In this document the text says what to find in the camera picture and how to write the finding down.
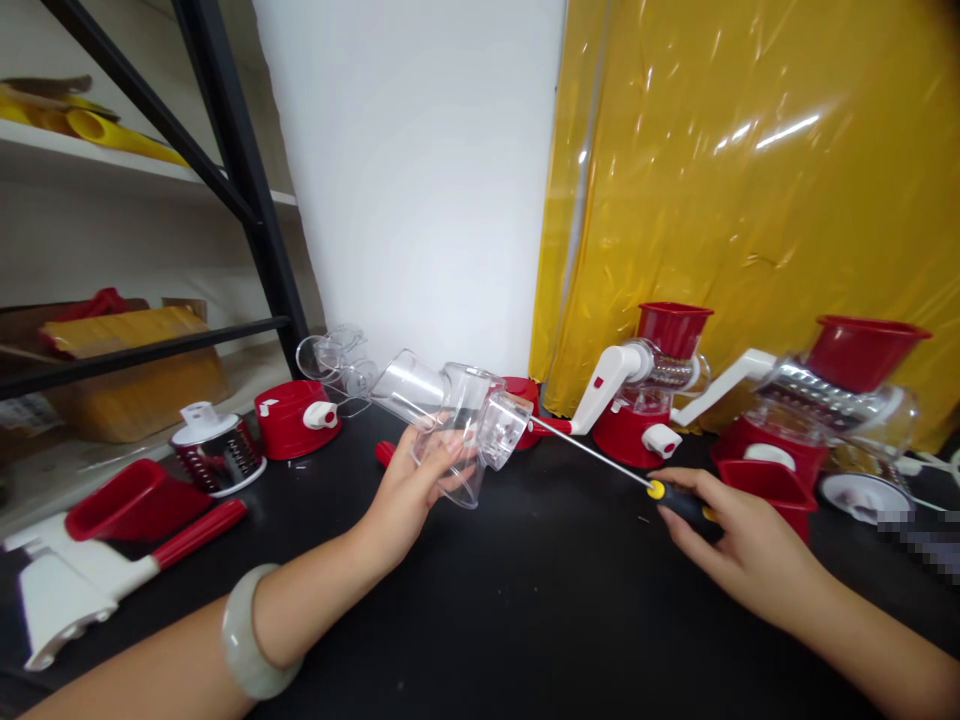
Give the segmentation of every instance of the screwdriver handle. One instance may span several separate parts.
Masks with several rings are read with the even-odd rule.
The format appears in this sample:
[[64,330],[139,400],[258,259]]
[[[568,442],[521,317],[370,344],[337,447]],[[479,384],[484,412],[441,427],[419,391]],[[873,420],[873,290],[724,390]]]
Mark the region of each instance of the screwdriver handle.
[[651,480],[647,495],[686,520],[711,545],[723,537],[723,528],[717,522],[713,508],[693,493],[677,490],[669,483]]

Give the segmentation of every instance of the white shelf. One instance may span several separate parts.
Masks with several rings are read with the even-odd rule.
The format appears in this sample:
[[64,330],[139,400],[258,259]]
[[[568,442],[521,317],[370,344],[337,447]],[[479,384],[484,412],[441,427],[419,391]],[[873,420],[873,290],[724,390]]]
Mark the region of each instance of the white shelf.
[[[223,207],[190,168],[10,120],[0,120],[0,181]],[[293,195],[270,194],[281,221],[300,219]]]

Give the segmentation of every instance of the white wall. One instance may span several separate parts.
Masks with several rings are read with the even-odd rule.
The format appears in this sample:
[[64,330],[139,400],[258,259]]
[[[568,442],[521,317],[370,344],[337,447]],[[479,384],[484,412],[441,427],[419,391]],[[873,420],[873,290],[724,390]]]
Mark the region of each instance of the white wall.
[[[84,6],[219,162],[180,31],[170,17],[136,0],[84,0]],[[159,137],[39,0],[0,3],[0,68],[4,76],[89,73],[91,99],[116,110],[122,124]],[[290,191],[269,76],[256,67],[239,70],[271,185]],[[122,295],[146,298],[152,307],[159,307],[160,297],[206,299],[211,327],[269,315],[242,228],[219,206],[0,183],[0,217],[0,306],[82,300],[115,286]],[[302,229],[286,224],[284,236],[308,323],[320,325],[323,313]],[[219,350],[228,353],[275,338],[264,333]]]
[[563,0],[255,0],[328,325],[525,375]]

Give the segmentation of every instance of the red handle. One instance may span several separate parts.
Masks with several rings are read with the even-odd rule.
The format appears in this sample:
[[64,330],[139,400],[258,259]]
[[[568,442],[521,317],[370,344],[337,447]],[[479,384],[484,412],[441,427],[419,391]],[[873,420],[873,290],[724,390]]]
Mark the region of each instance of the red handle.
[[161,545],[154,553],[161,570],[166,570],[236,525],[247,514],[241,500],[230,500],[214,508],[193,525]]
[[393,454],[396,451],[397,446],[393,443],[379,442],[377,443],[377,449],[373,451],[373,454],[377,456],[377,460],[380,461],[380,464],[386,467],[390,464],[390,461],[393,459]]
[[[557,420],[555,418],[537,418],[540,422],[545,425],[549,425],[554,430],[562,432],[564,435],[569,435],[570,431],[573,430],[573,426],[570,424],[569,420]],[[553,433],[547,430],[545,427],[540,427],[536,423],[532,423],[533,429],[530,431],[536,437],[553,437]]]

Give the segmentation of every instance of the hand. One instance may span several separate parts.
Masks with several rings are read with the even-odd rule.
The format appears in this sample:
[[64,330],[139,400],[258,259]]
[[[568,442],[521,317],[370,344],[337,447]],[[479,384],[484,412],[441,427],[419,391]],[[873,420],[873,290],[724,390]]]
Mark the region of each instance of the hand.
[[416,438],[416,428],[404,431],[370,509],[351,531],[381,575],[399,565],[413,547],[427,513],[440,498],[437,481],[463,454],[462,441],[451,435],[446,445],[430,443],[417,467],[410,454]]
[[714,509],[726,534],[710,545],[672,510],[657,508],[677,547],[767,622],[796,633],[836,584],[765,500],[728,487],[705,470],[668,468],[649,477],[684,487]]

